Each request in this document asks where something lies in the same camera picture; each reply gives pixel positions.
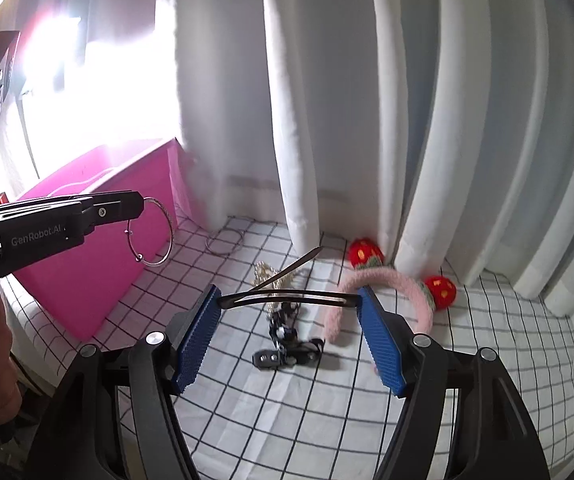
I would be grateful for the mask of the silver metal bangle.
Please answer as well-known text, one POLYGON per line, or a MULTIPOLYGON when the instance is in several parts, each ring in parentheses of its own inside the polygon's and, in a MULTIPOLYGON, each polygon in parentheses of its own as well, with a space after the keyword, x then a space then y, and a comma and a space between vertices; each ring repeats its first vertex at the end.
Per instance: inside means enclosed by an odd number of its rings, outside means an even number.
POLYGON ((127 248, 137 263, 146 268, 161 268, 171 257, 174 230, 175 222, 165 204, 145 196, 139 214, 126 222, 127 248))

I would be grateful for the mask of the pink fuzzy strawberry headband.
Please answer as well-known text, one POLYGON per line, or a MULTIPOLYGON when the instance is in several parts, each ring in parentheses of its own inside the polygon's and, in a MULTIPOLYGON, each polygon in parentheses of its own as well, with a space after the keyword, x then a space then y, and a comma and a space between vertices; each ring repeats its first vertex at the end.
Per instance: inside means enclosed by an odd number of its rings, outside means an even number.
POLYGON ((458 291, 448 278, 430 275, 415 280, 392 266, 387 266, 385 255, 370 238, 353 240, 348 249, 352 272, 337 286, 337 292, 355 294, 364 286, 385 286, 400 292, 414 309, 414 334, 429 334, 437 311, 446 310, 454 304, 458 291))

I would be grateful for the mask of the black chain strap keychain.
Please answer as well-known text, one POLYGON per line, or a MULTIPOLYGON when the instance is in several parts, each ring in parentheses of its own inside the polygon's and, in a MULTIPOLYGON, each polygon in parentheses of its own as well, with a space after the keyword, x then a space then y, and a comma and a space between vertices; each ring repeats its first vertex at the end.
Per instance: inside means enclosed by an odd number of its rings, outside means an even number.
POLYGON ((322 356, 325 341, 321 338, 302 340, 291 322, 296 317, 298 305, 290 302, 277 304, 267 315, 269 335, 274 349, 256 351, 252 364, 258 370, 279 370, 296 365, 310 365, 322 356))

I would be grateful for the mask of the pink plastic tub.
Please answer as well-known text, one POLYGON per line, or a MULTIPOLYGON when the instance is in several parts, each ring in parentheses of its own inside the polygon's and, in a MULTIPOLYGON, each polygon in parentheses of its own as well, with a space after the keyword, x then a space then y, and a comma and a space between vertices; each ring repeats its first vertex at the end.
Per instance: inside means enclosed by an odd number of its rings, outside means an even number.
MULTIPOLYGON (((175 139, 153 145, 101 145, 40 180, 21 197, 137 191, 176 214, 195 200, 183 182, 184 152, 175 139)), ((126 223, 100 226, 83 245, 17 272, 24 289, 69 333, 92 338, 104 318, 144 271, 128 248, 126 223)))

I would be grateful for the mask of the black-grid white bedsheet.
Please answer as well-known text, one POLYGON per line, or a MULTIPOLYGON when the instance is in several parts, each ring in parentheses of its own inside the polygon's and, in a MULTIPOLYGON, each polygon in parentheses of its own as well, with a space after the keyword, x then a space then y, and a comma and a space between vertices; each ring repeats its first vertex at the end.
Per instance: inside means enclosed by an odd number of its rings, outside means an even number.
MULTIPOLYGON (((182 219, 164 266, 142 272, 104 318, 95 344, 134 344, 188 308, 208 284, 248 288, 255 265, 283 268, 296 253, 285 226, 232 218, 210 234, 182 219)), ((499 353, 528 408, 554 478, 574 468, 574 329, 542 302, 517 295, 486 272, 458 287, 432 336, 444 347, 499 353)), ((253 354, 270 345, 266 310, 222 315, 196 381, 174 402, 205 479, 368 479, 397 425, 402 403, 380 382, 359 324, 342 319, 338 339, 311 365, 265 372, 253 354)))

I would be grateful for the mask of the white curtain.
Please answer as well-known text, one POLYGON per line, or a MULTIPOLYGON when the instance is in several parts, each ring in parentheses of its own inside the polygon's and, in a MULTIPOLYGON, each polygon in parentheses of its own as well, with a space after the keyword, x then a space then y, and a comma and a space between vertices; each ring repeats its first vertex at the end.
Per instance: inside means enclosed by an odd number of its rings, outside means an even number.
POLYGON ((35 163, 176 136, 188 212, 369 236, 574 315, 574 0, 42 0, 35 163))

